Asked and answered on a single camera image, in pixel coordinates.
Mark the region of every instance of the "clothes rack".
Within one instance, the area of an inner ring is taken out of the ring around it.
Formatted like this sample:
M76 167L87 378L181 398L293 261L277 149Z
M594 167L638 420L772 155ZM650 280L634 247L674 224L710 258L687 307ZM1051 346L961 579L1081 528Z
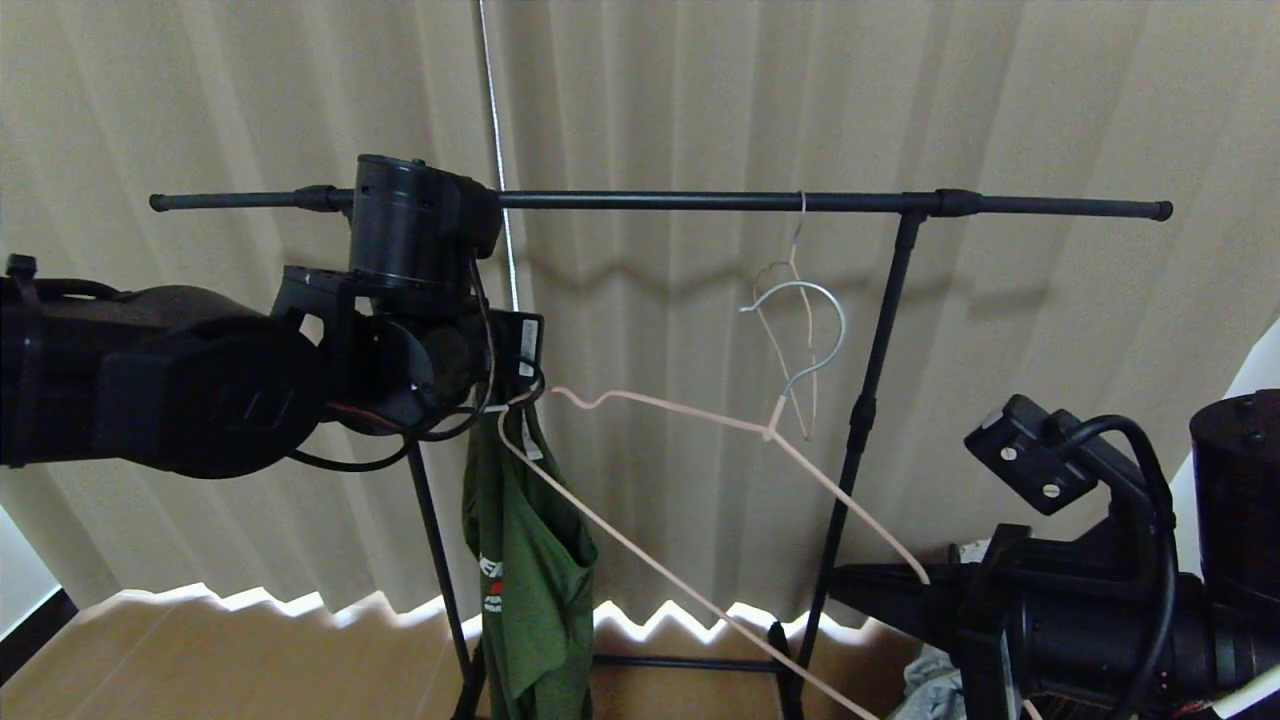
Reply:
M262 193L264 206L278 199ZM838 486L845 493L852 493L867 450L872 427L876 423L876 393L879 387L884 360L888 355L890 337L897 318L902 287L911 260L911 251L919 236L920 225L929 218L960 218L982 213L1030 214L1030 215L1076 215L1100 218L1140 218L1167 220L1172 214L1172 204L1167 201L1140 202L1129 200L1088 200L1068 197L1007 197L984 196L966 190L937 190L933 192L904 193L847 193L847 192L595 192L561 191L529 192L504 191L498 193L504 209L561 209L561 210L721 210L721 211L800 211L801 204L806 213L891 213L900 215L893 242L893 256L884 282L879 315L868 354L863 386L849 415L849 434L845 441L845 460L840 470ZM453 720L472 720L480 701L480 691L485 683L485 664L483 643L475 653L467 650L462 635L461 618L449 575L448 562L440 541L439 521L431 492L428 487L426 470L421 451L415 443L408 455L410 470L417 492L419 506L426 525L431 559L444 600L444 609L453 635L454 651L462 670L462 692L458 696ZM844 534L849 509L836 501L827 521L827 534L823 541L822 557L813 587L813 600L809 605L809 618L799 652L794 656L796 664L809 666L814 646L818 641L818 623L827 600L831 573L835 569L836 553ZM769 644L791 657L790 644L781 623L774 623L767 632ZM786 720L801 720L804 710L800 705L803 679L776 661L751 660L707 660L696 657L667 656L627 656L596 653L598 665L628 665L640 667L684 667L692 670L767 673L777 679Z

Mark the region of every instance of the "curtain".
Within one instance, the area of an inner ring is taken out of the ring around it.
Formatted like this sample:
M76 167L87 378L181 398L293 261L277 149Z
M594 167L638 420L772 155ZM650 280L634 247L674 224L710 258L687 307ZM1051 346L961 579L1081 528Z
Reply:
M266 309L282 263L343 268L334 217L155 215L151 192L349 184L358 152L509 188L804 190L1171 200L1166 223L978 217L925 223L854 491L937 553L998 521L1070 537L1098 492L1036 515L963 437L1010 393L1142 423L1172 473L1187 421L1280 310L1280 8L1271 4L113 3L12 4L3 40L3 231L42 274L191 283ZM851 320L799 442L835 477L896 218L809 215L796 263ZM795 215L512 211L520 307L544 369L763 421L783 377L751 299ZM486 263L498 304L502 258ZM772 273L762 288L783 279ZM817 299L815 351L833 341ZM805 363L797 296L765 306ZM797 396L809 410L810 386ZM608 402L543 401L566 478L700 591L785 619L808 605L832 498L737 430ZM462 442L429 446L445 544ZM324 428L306 448L388 443ZM201 482L118 461L5 471L0 502L81 603L123 587L257 585L330 609L438 592L402 468L289 461ZM599 600L648 616L673 588L607 539ZM850 520L840 560L888 560Z

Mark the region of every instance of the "gray cloth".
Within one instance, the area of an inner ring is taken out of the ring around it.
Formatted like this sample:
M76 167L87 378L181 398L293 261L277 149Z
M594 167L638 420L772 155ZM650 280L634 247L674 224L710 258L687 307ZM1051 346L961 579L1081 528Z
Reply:
M886 720L965 720L960 670L941 650L924 646L902 670L906 701Z

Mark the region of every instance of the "brown floor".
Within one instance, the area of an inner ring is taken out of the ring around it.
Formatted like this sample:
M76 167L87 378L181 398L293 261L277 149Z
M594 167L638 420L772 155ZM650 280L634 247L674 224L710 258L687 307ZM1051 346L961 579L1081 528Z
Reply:
M602 625L598 650L755 659L731 630L704 646L673 621L644 647ZM337 628L319 610L298 618L262 603L228 611L211 600L155 605L122 597L82 614L0 689L5 720L449 717L461 687L442 615L399 626L367 611ZM901 697L915 646L882 625L858 644L818 643L813 669L879 715ZM772 676L596 667L595 716L777 717ZM812 688L806 717L842 717ZM488 714L488 696L481 700Z

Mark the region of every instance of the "green garment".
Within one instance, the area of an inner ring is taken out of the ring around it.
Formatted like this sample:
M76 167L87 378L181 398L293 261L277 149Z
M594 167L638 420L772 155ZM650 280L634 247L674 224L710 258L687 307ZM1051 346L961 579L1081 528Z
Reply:
M566 484L532 407L511 411L507 437ZM502 445L495 414L471 430L463 483L493 720L589 719L596 550L581 514Z

